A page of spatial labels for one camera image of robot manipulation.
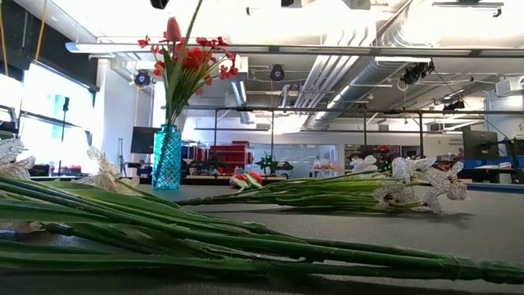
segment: table surface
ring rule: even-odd
[[[151,191],[149,186],[140,189]],[[417,188],[424,194],[428,188]],[[182,186],[179,191],[159,191],[171,199],[205,197],[232,192],[227,187]],[[255,221],[304,238],[329,238],[358,243],[415,247],[474,259],[524,263],[524,194],[470,192],[471,201],[453,202],[441,197],[445,214],[409,213],[366,216],[355,213],[326,215],[297,214],[270,205],[198,206],[191,209],[214,216]],[[33,243],[90,245],[79,238],[50,234],[13,235],[0,238]],[[299,279],[270,278],[255,282],[202,281],[170,274],[0,274],[2,295],[183,295],[183,294],[469,294],[523,293],[524,286],[499,285],[483,281],[368,279],[340,276],[307,276]]]

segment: turquoise glass vase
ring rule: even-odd
[[[177,126],[162,125],[162,130],[155,134],[153,189],[178,189],[180,187],[181,152],[181,135],[177,131]]]

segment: computer monitor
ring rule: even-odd
[[[131,153],[155,153],[155,133],[158,131],[160,131],[160,128],[133,127],[133,137],[131,139]]]
[[[496,132],[464,130],[464,157],[470,160],[498,161],[499,138]]]

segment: ceiling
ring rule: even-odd
[[[16,0],[28,11],[41,17],[43,0]],[[170,16],[176,16],[184,31],[197,0],[172,0],[164,11],[152,9],[147,0],[50,0],[47,22],[72,40],[93,42],[96,37],[133,37],[141,38],[149,34],[160,36],[165,22]],[[372,0],[375,5],[372,13],[377,28],[400,8],[406,0]],[[524,9],[522,0],[506,0],[503,14],[494,18],[492,11],[464,9],[440,9],[438,13],[417,16],[421,19],[414,34],[434,34],[437,28],[442,32],[436,47],[503,47],[520,48],[524,45]],[[246,14],[250,8],[251,15]],[[336,34],[340,28],[357,25],[357,17],[341,0],[316,0],[302,8],[280,7],[280,0],[208,0],[204,1],[193,28],[193,36],[225,36],[230,43],[238,44],[313,44],[326,43],[330,34]],[[293,55],[248,55],[250,77],[246,81],[246,90],[271,91],[282,89],[284,84],[303,85],[315,62],[314,56]],[[366,58],[357,62],[344,74],[333,90],[340,91],[364,68]],[[524,73],[522,59],[434,59],[439,75],[429,75],[422,82],[425,84],[447,81],[474,79],[495,81],[497,75]],[[284,82],[269,81],[268,69],[280,64],[286,71]],[[484,86],[492,89],[492,84],[455,83],[447,85],[410,85],[406,92],[396,85],[402,70],[391,77],[392,88],[370,89],[373,100],[369,107],[393,108],[404,105],[424,107],[434,99],[459,89]],[[334,95],[327,95],[319,104],[325,106]],[[250,98],[278,101],[269,95],[249,95]]]

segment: red flower bud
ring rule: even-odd
[[[168,41],[170,42],[179,42],[182,39],[182,35],[180,34],[180,27],[178,26],[177,19],[173,17],[170,17],[167,20],[167,30],[166,30],[166,36]]]

